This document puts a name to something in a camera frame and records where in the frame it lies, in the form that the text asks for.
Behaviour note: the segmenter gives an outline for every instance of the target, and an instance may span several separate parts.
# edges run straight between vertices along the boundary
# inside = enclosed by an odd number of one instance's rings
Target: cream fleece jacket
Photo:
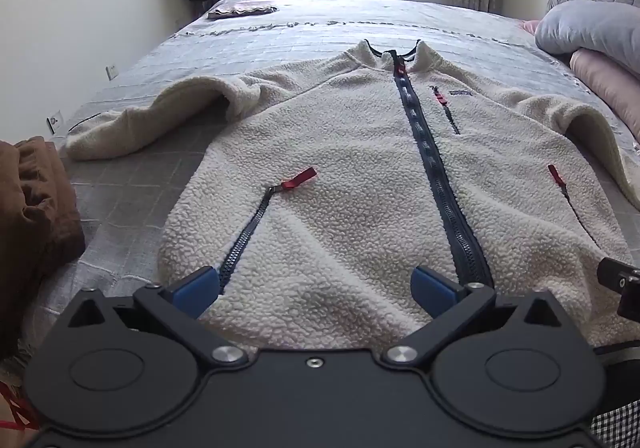
[[[76,159],[129,154],[222,94],[228,126],[165,224],[162,277],[219,266],[264,187],[313,166],[317,178],[272,197],[225,293],[202,319],[243,345],[381,348],[429,319],[410,294],[416,266],[457,279],[393,70],[391,54],[377,56],[361,42],[332,59],[190,78],[150,107],[83,123],[67,151]],[[623,163],[605,118],[580,102],[467,72],[424,42],[406,71],[495,287],[551,290],[596,345],[640,338],[638,325],[616,315],[616,294],[596,280],[604,256],[630,263],[628,248],[591,167],[563,136],[571,124],[640,208],[640,173]]]

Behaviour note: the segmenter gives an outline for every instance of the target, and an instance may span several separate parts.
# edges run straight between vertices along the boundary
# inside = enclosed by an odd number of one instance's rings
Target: screw
[[[225,345],[214,349],[211,356],[220,363],[233,363],[244,356],[244,351],[233,345]]]
[[[413,347],[399,345],[397,347],[391,347],[386,352],[386,357],[396,363],[409,363],[418,357],[418,351]]]
[[[306,366],[311,368],[320,368],[324,365],[324,361],[321,358],[309,358],[306,361]]]

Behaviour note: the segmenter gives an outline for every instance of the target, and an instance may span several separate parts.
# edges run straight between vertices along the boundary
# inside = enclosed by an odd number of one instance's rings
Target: black zipper
[[[440,105],[442,105],[442,108],[444,108],[444,113],[447,116],[447,119],[449,120],[449,123],[453,128],[453,131],[456,134],[460,134],[460,131],[458,130],[458,126],[456,125],[456,122],[453,121],[453,115],[449,110],[449,104],[447,103],[445,97],[442,94],[440,94],[440,89],[437,88],[435,85],[432,85],[431,89],[433,89],[433,94],[435,94],[437,101],[440,103]]]
[[[255,211],[254,216],[242,229],[240,235],[238,235],[238,238],[236,238],[236,241],[231,246],[229,252],[226,254],[226,257],[222,261],[222,264],[220,264],[220,268],[218,269],[218,274],[220,275],[220,294],[224,294],[226,284],[228,284],[231,280],[231,275],[236,270],[236,265],[240,261],[242,252],[249,244],[249,241],[251,240],[255,229],[260,223],[260,220],[264,217],[264,214],[267,211],[269,202],[271,202],[271,198],[273,197],[273,195],[279,192],[293,190],[295,187],[315,176],[316,171],[313,168],[308,168],[307,170],[303,171],[303,173],[298,174],[290,181],[284,181],[281,184],[278,184],[276,186],[269,186],[267,188],[267,191],[262,196],[262,200],[260,201],[260,205]]]
[[[411,124],[424,170],[431,184],[431,191],[449,240],[458,280],[462,285],[479,282],[494,287],[494,280],[480,244],[466,222],[449,184],[440,152],[433,139],[431,129],[424,119],[420,99],[418,99],[406,73],[404,60],[398,56],[396,51],[389,52],[394,59],[394,78],[400,91],[402,105]]]
[[[558,173],[558,170],[556,170],[556,167],[554,165],[550,164],[550,165],[547,166],[547,168],[549,168],[549,171],[551,172],[551,177],[554,178],[554,181],[556,181],[556,184],[560,187],[560,191],[562,192],[562,195],[564,196],[566,201],[569,203],[569,208],[571,208],[571,210],[574,212],[575,218],[578,220],[578,224],[580,224],[581,227],[583,228],[584,232],[587,235],[589,235],[589,238],[596,245],[596,248],[598,248],[599,250],[602,250],[602,248],[596,242],[596,239],[593,238],[593,235],[591,235],[590,231],[584,225],[584,222],[582,222],[582,219],[580,218],[580,215],[578,215],[578,212],[576,211],[576,209],[574,207],[574,204],[571,202],[571,198],[569,197],[569,190],[566,187],[566,183],[560,177],[560,174]]]

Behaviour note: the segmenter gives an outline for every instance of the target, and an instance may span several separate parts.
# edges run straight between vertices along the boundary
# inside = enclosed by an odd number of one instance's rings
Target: wall outlet
[[[57,111],[53,116],[49,116],[47,118],[47,124],[49,125],[49,130],[52,134],[59,131],[64,122],[65,120],[62,118],[62,113],[60,113],[60,111]]]
[[[118,75],[118,68],[116,67],[116,64],[107,65],[105,69],[107,70],[109,81],[113,80]]]

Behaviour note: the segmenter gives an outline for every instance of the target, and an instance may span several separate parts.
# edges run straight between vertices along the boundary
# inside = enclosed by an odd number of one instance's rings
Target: zipper pull tab
[[[558,173],[558,170],[556,170],[556,167],[550,164],[547,166],[547,168],[549,168],[549,171],[551,172],[551,175],[554,178],[554,181],[556,181],[556,184],[562,190],[562,195],[564,195],[565,198],[569,200],[569,192],[566,189],[566,183],[562,180],[562,177],[560,177],[560,174]]]
[[[447,101],[446,101],[446,99],[444,99],[444,96],[442,94],[440,94],[440,89],[437,88],[435,85],[432,85],[431,89],[433,89],[433,94],[436,95],[436,99],[440,102],[440,104],[443,107],[446,107],[447,106]]]
[[[300,186],[303,182],[306,182],[309,179],[313,179],[313,177],[315,177],[316,175],[318,175],[318,172],[316,172],[314,168],[307,168],[305,171],[303,171],[302,173],[299,173],[293,179],[289,181],[284,181],[276,186],[272,186],[271,188],[273,189],[274,192],[284,192],[288,190],[293,190],[294,188],[297,188],[298,186]]]

